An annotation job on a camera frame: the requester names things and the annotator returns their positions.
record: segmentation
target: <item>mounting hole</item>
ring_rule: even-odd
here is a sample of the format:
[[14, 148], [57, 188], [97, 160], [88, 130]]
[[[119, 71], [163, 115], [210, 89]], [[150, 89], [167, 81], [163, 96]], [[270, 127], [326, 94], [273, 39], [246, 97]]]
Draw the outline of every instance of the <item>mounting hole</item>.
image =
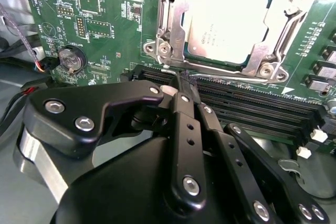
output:
[[190, 139], [190, 138], [187, 139], [187, 142], [188, 142], [189, 145], [191, 145], [191, 146], [193, 146], [193, 145], [195, 144], [195, 142], [194, 142], [192, 139]]
[[146, 46], [146, 50], [147, 50], [148, 52], [153, 52], [153, 51], [154, 51], [153, 47], [150, 46], [150, 45]]
[[320, 96], [321, 97], [326, 97], [328, 95], [328, 92], [327, 91], [322, 91], [320, 92]]
[[192, 126], [191, 124], [187, 124], [187, 127], [189, 130], [193, 130], [194, 129], [194, 126]]
[[284, 73], [280, 73], [280, 74], [277, 75], [277, 80], [278, 81], [283, 81], [283, 80], [285, 80], [285, 78], [286, 78], [286, 75]]
[[236, 163], [237, 163], [237, 165], [238, 165], [239, 167], [242, 167], [242, 166], [243, 166], [242, 162], [241, 162], [239, 159], [236, 159]]

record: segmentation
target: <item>capacitor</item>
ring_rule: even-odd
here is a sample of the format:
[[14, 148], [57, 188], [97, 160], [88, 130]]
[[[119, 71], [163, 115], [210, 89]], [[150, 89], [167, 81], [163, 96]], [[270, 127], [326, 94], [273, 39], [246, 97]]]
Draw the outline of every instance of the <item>capacitor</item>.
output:
[[327, 102], [327, 107], [330, 114], [336, 114], [336, 99], [331, 99]]
[[78, 47], [67, 45], [58, 51], [61, 66], [69, 73], [79, 73], [87, 64], [85, 54]]

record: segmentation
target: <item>screw hole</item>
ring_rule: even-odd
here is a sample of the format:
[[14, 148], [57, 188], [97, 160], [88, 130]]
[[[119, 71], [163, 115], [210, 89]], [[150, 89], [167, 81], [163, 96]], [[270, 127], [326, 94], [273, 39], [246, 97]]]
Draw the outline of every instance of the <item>screw hole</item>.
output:
[[147, 49], [148, 52], [153, 52], [154, 51], [152, 46], [146, 46], [146, 49]]
[[327, 95], [328, 95], [328, 92], [326, 92], [326, 91], [320, 92], [321, 97], [326, 97]]
[[278, 74], [278, 76], [277, 76], [278, 81], [283, 81], [283, 80], [285, 80], [285, 78], [286, 78], [286, 75], [284, 73]]
[[192, 139], [190, 139], [190, 138], [187, 139], [187, 142], [188, 142], [189, 145], [191, 145], [191, 146], [193, 146], [193, 145], [195, 144], [195, 142], [194, 142]]
[[238, 165], [239, 167], [242, 167], [242, 166], [243, 166], [242, 162], [241, 162], [240, 160], [238, 160], [238, 159], [236, 159], [236, 163], [237, 163], [237, 165]]

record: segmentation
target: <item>robotic arm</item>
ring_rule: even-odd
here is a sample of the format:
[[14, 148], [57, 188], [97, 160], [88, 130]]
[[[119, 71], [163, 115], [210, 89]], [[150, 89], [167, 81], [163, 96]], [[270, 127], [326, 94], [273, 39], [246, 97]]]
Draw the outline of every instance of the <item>robotic arm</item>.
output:
[[[222, 129], [193, 80], [177, 74], [166, 88], [134, 81], [28, 98], [15, 157], [59, 203], [51, 223], [330, 223], [239, 125]], [[93, 167], [98, 145], [142, 130], [152, 138]]]

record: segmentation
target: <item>metal screw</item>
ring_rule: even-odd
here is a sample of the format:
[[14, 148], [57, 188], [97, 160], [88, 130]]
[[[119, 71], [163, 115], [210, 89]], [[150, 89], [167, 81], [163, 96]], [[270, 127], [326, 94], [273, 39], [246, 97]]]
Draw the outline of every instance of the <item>metal screw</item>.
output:
[[196, 196], [200, 193], [200, 187], [193, 178], [185, 177], [183, 179], [183, 187], [192, 196]]
[[182, 95], [181, 98], [182, 98], [183, 101], [185, 101], [185, 102], [189, 102], [189, 98], [186, 97], [185, 95]]
[[233, 127], [234, 131], [237, 132], [238, 134], [240, 134], [242, 132], [242, 130], [240, 128], [238, 128], [237, 126]]
[[150, 91], [152, 91], [154, 94], [158, 94], [159, 91], [156, 88], [150, 88]]
[[208, 112], [208, 113], [212, 113], [212, 110], [210, 109], [210, 107], [205, 106], [204, 109], [205, 109], [206, 112]]
[[274, 67], [270, 64], [265, 64], [259, 69], [259, 74], [262, 77], [270, 77], [274, 72]]
[[299, 204], [299, 209], [300, 209], [301, 213], [302, 213], [308, 220], [311, 220], [311, 219], [312, 219], [311, 213], [307, 210], [307, 208], [306, 208], [304, 205]]
[[263, 206], [263, 204], [261, 204], [258, 201], [255, 201], [253, 203], [253, 207], [255, 212], [257, 213], [257, 215], [263, 220], [263, 221], [269, 221], [269, 213], [266, 209], [266, 207]]
[[323, 214], [321, 213], [321, 211], [320, 211], [316, 206], [313, 205], [312, 209], [313, 209], [314, 214], [316, 214], [316, 216], [317, 216], [320, 220], [324, 220], [324, 216], [323, 216]]
[[166, 125], [166, 124], [167, 124], [167, 122], [168, 122], [167, 118], [164, 118], [164, 119], [163, 119], [163, 121], [162, 121], [162, 123], [161, 123], [161, 124], [162, 124], [162, 126]]
[[58, 114], [65, 110], [64, 105], [59, 101], [49, 101], [45, 104], [45, 108], [48, 112], [53, 114]]
[[168, 55], [170, 53], [170, 51], [171, 51], [171, 47], [170, 47], [169, 43], [164, 42], [164, 43], [161, 43], [159, 45], [159, 52], [162, 55], [166, 56], [166, 55]]
[[86, 116], [81, 116], [75, 120], [75, 126], [77, 129], [85, 132], [92, 131], [95, 123], [93, 120], [87, 118]]

